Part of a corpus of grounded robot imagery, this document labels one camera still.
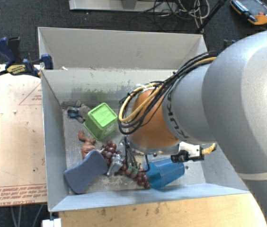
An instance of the blue clamp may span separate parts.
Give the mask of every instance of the blue clamp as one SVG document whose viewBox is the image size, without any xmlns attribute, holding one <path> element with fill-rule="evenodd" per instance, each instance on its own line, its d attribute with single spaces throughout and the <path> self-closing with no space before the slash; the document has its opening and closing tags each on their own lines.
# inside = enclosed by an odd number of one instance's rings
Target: blue clamp
<svg viewBox="0 0 267 227">
<path fill-rule="evenodd" d="M 41 55 L 41 58 L 30 62 L 28 59 L 21 60 L 19 55 L 20 38 L 3 37 L 0 39 L 0 56 L 7 60 L 5 63 L 5 71 L 11 75 L 29 75 L 40 77 L 40 70 L 34 67 L 35 63 L 44 63 L 47 70 L 53 69 L 53 60 L 49 54 Z"/>
</svg>

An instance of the blue cup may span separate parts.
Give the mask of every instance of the blue cup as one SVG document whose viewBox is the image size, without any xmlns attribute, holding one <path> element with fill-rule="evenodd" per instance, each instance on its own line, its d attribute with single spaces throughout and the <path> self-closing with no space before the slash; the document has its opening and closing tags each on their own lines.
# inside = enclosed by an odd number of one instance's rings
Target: blue cup
<svg viewBox="0 0 267 227">
<path fill-rule="evenodd" d="M 160 189 L 184 175 L 183 163 L 173 163 L 170 158 L 150 162 L 150 170 L 146 173 L 149 184 Z"/>
</svg>

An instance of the blue sponge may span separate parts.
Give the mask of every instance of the blue sponge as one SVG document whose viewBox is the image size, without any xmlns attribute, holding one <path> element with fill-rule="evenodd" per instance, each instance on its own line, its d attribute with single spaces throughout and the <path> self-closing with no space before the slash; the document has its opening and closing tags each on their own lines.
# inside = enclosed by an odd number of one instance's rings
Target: blue sponge
<svg viewBox="0 0 267 227">
<path fill-rule="evenodd" d="M 90 151 L 85 158 L 71 169 L 64 171 L 64 177 L 69 187 L 77 194 L 97 176 L 108 171 L 104 157 L 96 150 Z"/>
</svg>

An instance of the object in bin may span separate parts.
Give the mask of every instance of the object in bin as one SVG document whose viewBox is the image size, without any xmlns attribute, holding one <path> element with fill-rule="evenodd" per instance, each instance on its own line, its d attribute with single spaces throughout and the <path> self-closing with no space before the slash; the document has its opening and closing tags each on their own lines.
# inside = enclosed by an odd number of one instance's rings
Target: object in bin
<svg viewBox="0 0 267 227">
<path fill-rule="evenodd" d="M 94 145 L 92 145 L 91 142 L 86 141 L 81 148 L 81 154 L 82 154 L 82 159 L 86 157 L 86 155 L 92 151 L 93 149 L 96 149 Z"/>
<path fill-rule="evenodd" d="M 85 135 L 84 130 L 79 130 L 78 132 L 78 138 L 81 141 L 84 141 L 85 143 L 82 145 L 81 148 L 81 154 L 82 154 L 82 159 L 85 158 L 85 156 L 93 149 L 96 149 L 94 144 L 96 143 L 95 138 L 89 138 Z"/>
<path fill-rule="evenodd" d="M 170 158 L 150 162 L 147 172 L 152 188 L 160 189 L 184 175 L 183 163 L 173 163 Z"/>
<path fill-rule="evenodd" d="M 108 176 L 113 175 L 124 175 L 132 178 L 137 184 L 145 189 L 149 189 L 151 186 L 148 183 L 148 176 L 144 172 L 144 168 L 139 166 L 138 168 L 133 167 L 131 164 L 126 164 L 126 159 L 122 160 L 121 152 L 118 151 L 117 145 L 111 140 L 106 142 L 104 146 L 102 155 L 107 161 L 107 166 L 109 167 Z"/>
<path fill-rule="evenodd" d="M 40 77 L 41 71 L 34 67 L 36 63 L 44 63 L 41 69 L 52 70 L 53 61 L 49 54 L 41 55 L 40 59 L 30 62 L 28 59 L 20 58 L 20 37 L 10 38 L 3 37 L 0 39 L 0 56 L 7 60 L 5 70 L 1 74 L 10 73 L 11 75 L 29 75 Z"/>
<path fill-rule="evenodd" d="M 65 170 L 64 177 L 69 187 L 80 194 L 93 179 L 107 171 L 107 163 L 101 153 L 91 150 L 79 164 Z"/>
<path fill-rule="evenodd" d="M 90 108 L 84 104 L 81 104 L 80 100 L 78 100 L 74 107 L 67 107 L 67 116 L 77 119 L 80 123 L 84 123 L 89 111 Z"/>
<path fill-rule="evenodd" d="M 101 140 L 116 129 L 116 121 L 116 113 L 106 103 L 101 103 L 88 112 L 84 126 Z"/>
<path fill-rule="evenodd" d="M 90 142 L 92 145 L 96 143 L 96 138 L 89 138 L 85 135 L 84 130 L 79 130 L 78 138 L 81 141 Z"/>
</svg>

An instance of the orange device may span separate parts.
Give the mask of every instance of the orange device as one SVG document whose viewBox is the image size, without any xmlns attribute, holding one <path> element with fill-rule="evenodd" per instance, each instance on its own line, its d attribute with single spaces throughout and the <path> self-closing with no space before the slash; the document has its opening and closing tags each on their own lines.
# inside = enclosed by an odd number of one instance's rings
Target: orange device
<svg viewBox="0 0 267 227">
<path fill-rule="evenodd" d="M 261 0 L 231 0 L 232 8 L 254 25 L 267 24 L 267 4 Z"/>
</svg>

